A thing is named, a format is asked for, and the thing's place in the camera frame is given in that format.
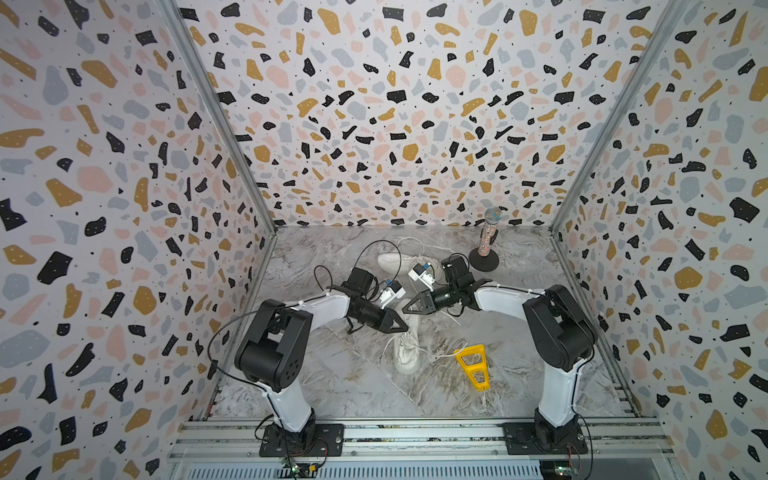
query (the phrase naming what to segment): marble floor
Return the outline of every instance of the marble floor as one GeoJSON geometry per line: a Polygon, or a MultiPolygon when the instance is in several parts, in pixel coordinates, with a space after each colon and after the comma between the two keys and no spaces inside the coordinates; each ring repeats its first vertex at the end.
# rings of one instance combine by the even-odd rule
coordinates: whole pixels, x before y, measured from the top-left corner
{"type": "MultiPolygon", "coordinates": [[[[333,280],[341,284],[360,251],[373,240],[397,243],[403,237],[417,237],[434,246],[424,247],[426,256],[441,260],[453,251],[469,253],[479,234],[479,228],[283,228],[256,305],[267,298],[288,303],[318,293],[315,265],[327,266],[333,280]]],[[[403,240],[399,247],[404,254],[422,252],[422,245],[411,239],[403,240]]],[[[501,259],[499,268],[490,273],[473,270],[475,278],[485,276],[505,285],[531,288],[568,285],[544,230],[500,230],[493,248],[501,259]]],[[[376,258],[390,250],[391,245],[377,243],[359,265],[383,278],[376,258]]],[[[411,267],[404,266],[399,276],[406,296],[416,292],[406,275],[411,267]]],[[[318,277],[328,285],[326,273],[319,270],[318,277]]],[[[442,313],[421,317],[419,344],[434,354],[451,353],[464,343],[485,344],[490,390],[477,392],[454,358],[436,359],[426,353],[421,354],[416,374],[400,374],[393,364],[392,345],[382,354],[388,335],[368,327],[350,335],[346,321],[339,319],[310,336],[299,377],[304,396],[319,417],[532,416],[543,386],[544,361],[536,353],[528,324],[523,319],[469,309],[456,320],[458,323],[442,313]]],[[[591,417],[631,416],[624,412],[599,351],[590,367],[583,375],[577,411],[591,417]]],[[[230,372],[240,374],[235,368],[230,372]]],[[[253,387],[225,379],[211,416],[262,418],[268,404],[260,397],[253,387]]]]}

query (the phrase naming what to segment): pink paint fleck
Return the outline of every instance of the pink paint fleck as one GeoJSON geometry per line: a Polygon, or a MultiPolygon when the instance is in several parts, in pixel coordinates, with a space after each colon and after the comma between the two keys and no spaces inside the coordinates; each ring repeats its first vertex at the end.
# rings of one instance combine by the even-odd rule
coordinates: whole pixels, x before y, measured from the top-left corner
{"type": "Polygon", "coordinates": [[[266,70],[266,77],[280,88],[288,88],[288,74],[274,65],[266,70]]]}
{"type": "Polygon", "coordinates": [[[110,329],[107,345],[104,349],[107,355],[115,358],[118,362],[125,360],[127,353],[125,352],[125,334],[122,325],[117,324],[110,329]]]}
{"type": "Polygon", "coordinates": [[[78,185],[83,190],[106,194],[114,185],[101,167],[78,168],[78,185]]]}
{"type": "Polygon", "coordinates": [[[448,82],[453,88],[461,88],[464,86],[464,82],[466,81],[467,72],[464,70],[464,68],[458,65],[453,65],[445,71],[445,78],[448,79],[448,82]]]}
{"type": "Polygon", "coordinates": [[[99,257],[98,264],[107,273],[110,273],[112,275],[118,274],[118,261],[114,255],[114,250],[112,250],[111,248],[104,248],[101,251],[101,256],[99,257]]]}

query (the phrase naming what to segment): yellow triangular frame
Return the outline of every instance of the yellow triangular frame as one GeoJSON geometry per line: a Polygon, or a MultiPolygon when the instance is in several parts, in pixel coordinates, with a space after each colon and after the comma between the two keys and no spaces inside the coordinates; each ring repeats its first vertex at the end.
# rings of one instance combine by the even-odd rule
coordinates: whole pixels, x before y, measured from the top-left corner
{"type": "Polygon", "coordinates": [[[483,390],[488,390],[491,388],[491,379],[488,376],[488,361],[485,359],[485,345],[474,345],[474,346],[468,346],[466,348],[457,349],[454,351],[454,353],[459,353],[456,356],[456,361],[458,364],[462,367],[462,370],[464,370],[464,373],[467,374],[467,377],[469,377],[469,381],[472,382],[472,385],[477,389],[478,392],[482,392],[483,390]],[[467,365],[464,362],[465,356],[473,355],[475,353],[480,354],[480,363],[474,363],[472,365],[467,365]],[[474,372],[482,372],[485,381],[484,382],[478,382],[477,379],[475,379],[475,376],[472,375],[474,372]]]}

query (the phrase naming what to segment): terrazzo wallpaper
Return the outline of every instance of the terrazzo wallpaper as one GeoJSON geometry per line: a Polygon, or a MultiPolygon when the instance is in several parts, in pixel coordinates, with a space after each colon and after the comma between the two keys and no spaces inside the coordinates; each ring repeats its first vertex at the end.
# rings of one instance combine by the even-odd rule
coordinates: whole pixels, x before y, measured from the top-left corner
{"type": "Polygon", "coordinates": [[[0,14],[0,478],[159,478],[263,226],[154,4],[0,14]]]}
{"type": "Polygon", "coordinates": [[[692,479],[766,477],[767,8],[690,3],[559,232],[692,479]]]}
{"type": "Polygon", "coordinates": [[[547,225],[666,0],[179,0],[278,225],[547,225]]]}

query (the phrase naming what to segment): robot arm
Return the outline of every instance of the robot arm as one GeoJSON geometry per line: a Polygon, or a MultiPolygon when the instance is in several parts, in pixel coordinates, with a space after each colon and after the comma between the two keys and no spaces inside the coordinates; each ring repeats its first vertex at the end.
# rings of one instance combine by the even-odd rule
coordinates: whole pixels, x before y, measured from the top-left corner
{"type": "Polygon", "coordinates": [[[426,315],[456,303],[462,308],[504,313],[528,321],[536,351],[545,361],[544,391],[535,412],[536,435],[541,445],[553,448],[578,428],[572,406],[578,388],[578,371],[592,354],[594,330],[571,293],[562,285],[546,290],[520,289],[491,280],[475,280],[461,257],[441,262],[447,285],[433,288],[426,267],[409,275],[429,289],[422,291],[404,313],[426,315]]]}

